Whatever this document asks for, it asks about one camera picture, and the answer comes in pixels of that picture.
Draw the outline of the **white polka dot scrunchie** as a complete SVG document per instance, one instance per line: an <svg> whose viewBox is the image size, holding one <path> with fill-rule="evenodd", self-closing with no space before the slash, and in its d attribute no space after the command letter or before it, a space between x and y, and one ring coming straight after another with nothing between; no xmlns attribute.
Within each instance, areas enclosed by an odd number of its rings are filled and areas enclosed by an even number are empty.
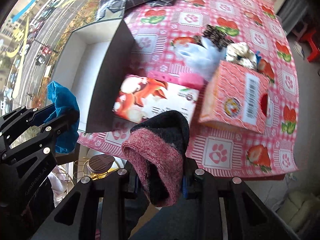
<svg viewBox="0 0 320 240"><path fill-rule="evenodd" d="M226 47L226 61L257 70L257 56L246 42L231 43Z"/></svg>

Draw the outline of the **blue mesh cloth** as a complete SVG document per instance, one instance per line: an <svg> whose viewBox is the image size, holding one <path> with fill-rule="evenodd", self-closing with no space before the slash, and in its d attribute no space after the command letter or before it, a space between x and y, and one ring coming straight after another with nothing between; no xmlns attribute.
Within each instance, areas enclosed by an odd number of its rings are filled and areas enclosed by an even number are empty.
<svg viewBox="0 0 320 240"><path fill-rule="evenodd" d="M53 112L48 116L45 122L57 118L66 128L57 136L55 151L61 154L67 154L75 149L79 134L80 110L73 93L56 81L52 81L48 86L48 99L54 104Z"/></svg>

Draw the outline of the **leopard print scrunchie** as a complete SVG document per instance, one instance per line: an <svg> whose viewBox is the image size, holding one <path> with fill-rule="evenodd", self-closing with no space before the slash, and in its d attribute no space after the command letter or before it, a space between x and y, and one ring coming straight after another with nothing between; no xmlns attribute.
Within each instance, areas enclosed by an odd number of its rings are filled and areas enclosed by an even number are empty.
<svg viewBox="0 0 320 240"><path fill-rule="evenodd" d="M207 38L213 45L221 51L225 49L229 44L234 43L231 39L226 37L226 34L210 24L207 25L206 29L203 31L202 35L194 35L193 39L196 44L204 47L202 38Z"/></svg>

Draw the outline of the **white open storage box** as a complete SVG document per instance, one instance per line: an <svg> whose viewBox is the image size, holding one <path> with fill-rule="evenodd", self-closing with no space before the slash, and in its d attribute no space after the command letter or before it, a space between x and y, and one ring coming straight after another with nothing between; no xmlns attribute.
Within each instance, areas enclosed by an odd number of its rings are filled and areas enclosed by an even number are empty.
<svg viewBox="0 0 320 240"><path fill-rule="evenodd" d="M109 132L113 106L135 44L122 18L97 21L73 31L52 80L68 88L80 109L79 131Z"/></svg>

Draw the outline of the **pink and black knit sock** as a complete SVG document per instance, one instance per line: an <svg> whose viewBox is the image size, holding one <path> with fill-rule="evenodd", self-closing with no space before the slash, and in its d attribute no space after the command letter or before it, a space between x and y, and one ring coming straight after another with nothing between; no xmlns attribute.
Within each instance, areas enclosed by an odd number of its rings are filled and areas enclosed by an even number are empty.
<svg viewBox="0 0 320 240"><path fill-rule="evenodd" d="M189 124L178 111L158 114L130 130L121 145L152 205L174 205L183 179L183 163L189 144Z"/></svg>

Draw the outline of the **light blue fluffy cloth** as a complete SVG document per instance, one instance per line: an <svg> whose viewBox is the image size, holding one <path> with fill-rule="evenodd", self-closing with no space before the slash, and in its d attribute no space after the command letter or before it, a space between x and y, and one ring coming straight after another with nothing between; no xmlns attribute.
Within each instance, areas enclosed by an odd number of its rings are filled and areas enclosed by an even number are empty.
<svg viewBox="0 0 320 240"><path fill-rule="evenodd" d="M205 37L201 38L201 43L202 45L188 42L185 45L177 45L174 50L187 67L209 82L220 61L226 57L226 47L219 48Z"/></svg>

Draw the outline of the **pink strawberry paw tablecloth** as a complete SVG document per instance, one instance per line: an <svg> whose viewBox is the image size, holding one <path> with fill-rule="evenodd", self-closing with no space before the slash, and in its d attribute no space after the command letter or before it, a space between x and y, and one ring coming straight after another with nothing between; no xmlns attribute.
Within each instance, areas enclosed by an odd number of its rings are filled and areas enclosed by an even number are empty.
<svg viewBox="0 0 320 240"><path fill-rule="evenodd" d="M295 63L274 13L274 0L176 0L127 12L136 39L131 67L147 74L191 72L175 47L208 27L259 53L258 70L223 61L193 102L186 155L218 177L257 178L297 170L294 144L299 106Z"/></svg>

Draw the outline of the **red plastic stool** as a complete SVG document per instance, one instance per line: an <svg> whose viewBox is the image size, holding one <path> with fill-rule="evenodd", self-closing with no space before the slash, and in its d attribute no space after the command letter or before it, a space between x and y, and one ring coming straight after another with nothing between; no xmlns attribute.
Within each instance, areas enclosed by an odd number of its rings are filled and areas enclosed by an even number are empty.
<svg viewBox="0 0 320 240"><path fill-rule="evenodd" d="M319 60L319 30L317 28L306 31L298 41L307 43L311 48L311 52L307 57L308 62Z"/></svg>

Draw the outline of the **pink patterned carton box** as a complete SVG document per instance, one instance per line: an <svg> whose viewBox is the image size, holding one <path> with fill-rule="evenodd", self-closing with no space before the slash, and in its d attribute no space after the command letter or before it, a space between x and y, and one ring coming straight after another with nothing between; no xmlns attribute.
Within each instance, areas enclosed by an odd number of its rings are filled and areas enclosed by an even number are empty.
<svg viewBox="0 0 320 240"><path fill-rule="evenodd" d="M199 123L217 129L263 134L269 87L264 75L220 61L206 86Z"/></svg>

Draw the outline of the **pink sponge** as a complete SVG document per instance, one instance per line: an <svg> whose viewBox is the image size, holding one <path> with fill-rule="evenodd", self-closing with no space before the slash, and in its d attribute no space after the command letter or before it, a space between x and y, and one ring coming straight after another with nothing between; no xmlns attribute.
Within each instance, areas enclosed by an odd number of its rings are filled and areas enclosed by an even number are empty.
<svg viewBox="0 0 320 240"><path fill-rule="evenodd" d="M175 83L177 85L196 90L201 90L204 86L204 79L195 73L180 73L173 75L152 70L148 73L148 77L156 80L166 81L168 83Z"/></svg>

